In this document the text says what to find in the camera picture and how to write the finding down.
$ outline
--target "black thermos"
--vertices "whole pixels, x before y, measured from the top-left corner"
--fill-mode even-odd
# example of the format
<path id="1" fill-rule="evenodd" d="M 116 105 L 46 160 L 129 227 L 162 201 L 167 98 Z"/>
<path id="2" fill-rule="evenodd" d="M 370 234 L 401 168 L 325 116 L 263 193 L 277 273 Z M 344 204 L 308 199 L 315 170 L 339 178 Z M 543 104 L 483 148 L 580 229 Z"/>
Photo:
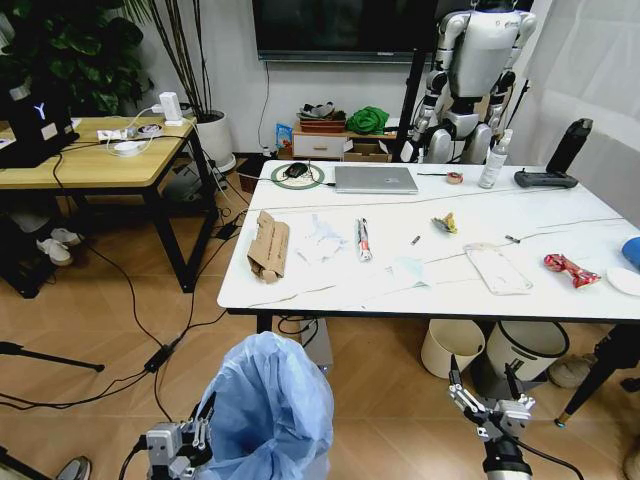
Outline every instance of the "black thermos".
<path id="1" fill-rule="evenodd" d="M 587 136 L 591 132 L 593 120 L 590 118 L 581 118 L 573 122 L 567 132 L 562 137 L 558 148 L 556 148 L 553 157 L 547 164 L 547 172 L 549 173 L 566 173 L 576 158 L 576 155 L 587 141 Z"/>

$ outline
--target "white trash can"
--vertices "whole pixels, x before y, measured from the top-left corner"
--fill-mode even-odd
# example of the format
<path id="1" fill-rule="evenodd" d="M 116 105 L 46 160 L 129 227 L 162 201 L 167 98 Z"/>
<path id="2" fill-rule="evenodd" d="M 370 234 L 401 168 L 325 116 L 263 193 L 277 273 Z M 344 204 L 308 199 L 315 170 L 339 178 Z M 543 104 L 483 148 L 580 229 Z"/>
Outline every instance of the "white trash can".
<path id="1" fill-rule="evenodd" d="M 555 322 L 498 322 L 487 342 L 496 374 L 506 378 L 506 363 L 523 381 L 536 378 L 568 349 L 567 332 Z"/>
<path id="2" fill-rule="evenodd" d="M 449 378 L 452 353 L 462 371 L 484 350 L 484 346 L 482 330 L 471 320 L 434 318 L 429 322 L 420 357 L 433 375 Z"/>

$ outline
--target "potted plant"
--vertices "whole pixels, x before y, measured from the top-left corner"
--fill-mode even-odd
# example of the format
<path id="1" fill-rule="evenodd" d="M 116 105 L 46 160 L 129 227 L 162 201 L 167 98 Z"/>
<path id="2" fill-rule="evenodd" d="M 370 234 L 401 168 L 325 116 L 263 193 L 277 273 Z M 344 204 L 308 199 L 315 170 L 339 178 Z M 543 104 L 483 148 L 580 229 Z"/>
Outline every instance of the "potted plant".
<path id="1" fill-rule="evenodd" d="M 0 0 L 0 84 L 54 88 L 76 116 L 115 115 L 140 100 L 142 31 L 115 15 L 123 0 Z"/>
<path id="2" fill-rule="evenodd" d="M 236 159 L 231 147 L 231 133 L 224 112 L 213 109 L 211 82 L 202 47 L 202 17 L 200 0 L 129 0 L 136 4 L 140 16 L 149 15 L 158 29 L 162 44 L 184 87 L 187 99 L 198 122 L 202 149 L 221 172 L 231 170 Z M 193 18 L 197 45 L 193 48 L 186 39 L 183 18 Z M 168 19 L 169 31 L 165 25 Z"/>

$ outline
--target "red candy wrapper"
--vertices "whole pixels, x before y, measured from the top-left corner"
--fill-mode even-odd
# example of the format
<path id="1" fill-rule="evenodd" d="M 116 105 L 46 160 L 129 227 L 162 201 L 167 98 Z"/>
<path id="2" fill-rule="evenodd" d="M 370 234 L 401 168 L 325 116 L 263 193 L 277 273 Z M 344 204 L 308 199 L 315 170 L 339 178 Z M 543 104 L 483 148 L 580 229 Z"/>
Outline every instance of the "red candy wrapper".
<path id="1" fill-rule="evenodd" d="M 584 268 L 580 268 L 564 255 L 552 253 L 544 257 L 544 264 L 549 270 L 554 272 L 564 272 L 565 270 L 573 277 L 573 286 L 575 288 L 591 285 L 600 280 L 600 275 L 592 273 Z"/>

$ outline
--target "computer mouse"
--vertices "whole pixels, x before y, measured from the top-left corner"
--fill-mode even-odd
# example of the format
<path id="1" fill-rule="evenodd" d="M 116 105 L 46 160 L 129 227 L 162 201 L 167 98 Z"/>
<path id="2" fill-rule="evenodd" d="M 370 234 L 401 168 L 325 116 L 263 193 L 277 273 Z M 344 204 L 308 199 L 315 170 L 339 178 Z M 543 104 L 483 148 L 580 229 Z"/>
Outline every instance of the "computer mouse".
<path id="1" fill-rule="evenodd" d="M 304 175 L 307 173 L 308 167 L 306 164 L 302 162 L 295 162 L 289 165 L 284 171 L 284 174 L 287 178 L 298 178 L 300 175 Z"/>

